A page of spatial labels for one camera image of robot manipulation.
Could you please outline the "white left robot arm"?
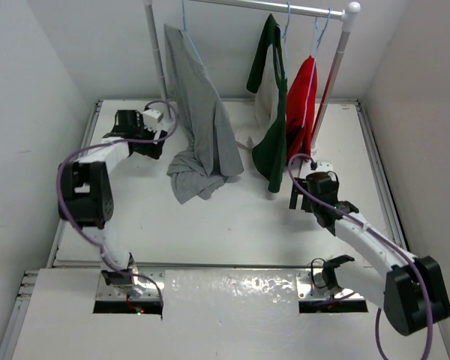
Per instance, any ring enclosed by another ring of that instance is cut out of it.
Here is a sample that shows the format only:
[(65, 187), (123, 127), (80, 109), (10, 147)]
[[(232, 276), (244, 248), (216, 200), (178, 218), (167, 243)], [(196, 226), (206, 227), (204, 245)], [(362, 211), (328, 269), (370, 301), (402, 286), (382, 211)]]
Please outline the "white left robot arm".
[(131, 252), (113, 229), (114, 201), (110, 173), (132, 154), (157, 160), (168, 133), (160, 128), (164, 114), (147, 106), (143, 111), (120, 109), (112, 129), (60, 164), (57, 174), (58, 212), (97, 249), (107, 286), (138, 299), (155, 280), (139, 273)]

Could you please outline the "green and white t shirt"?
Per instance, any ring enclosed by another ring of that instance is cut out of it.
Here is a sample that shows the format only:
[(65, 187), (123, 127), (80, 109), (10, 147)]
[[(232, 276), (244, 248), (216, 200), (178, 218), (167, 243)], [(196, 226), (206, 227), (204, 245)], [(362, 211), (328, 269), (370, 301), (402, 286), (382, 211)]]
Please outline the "green and white t shirt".
[(246, 89), (254, 94), (254, 120), (235, 132), (236, 142), (251, 150), (253, 164), (268, 182), (268, 191), (281, 189), (287, 156), (287, 76), (281, 28), (268, 15), (253, 57)]

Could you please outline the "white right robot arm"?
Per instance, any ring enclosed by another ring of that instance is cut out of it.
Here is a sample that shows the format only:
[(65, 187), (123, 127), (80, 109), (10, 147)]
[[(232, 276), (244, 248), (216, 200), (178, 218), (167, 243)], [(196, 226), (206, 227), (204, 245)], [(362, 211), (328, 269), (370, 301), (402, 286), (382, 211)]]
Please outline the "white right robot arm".
[(335, 172), (292, 179), (289, 207), (314, 215), (317, 223), (346, 242), (370, 265), (340, 255), (324, 262), (318, 285), (331, 293), (355, 290), (384, 311), (401, 335), (411, 335), (450, 317), (450, 301), (439, 263), (399, 248), (371, 226), (359, 209), (338, 199)]

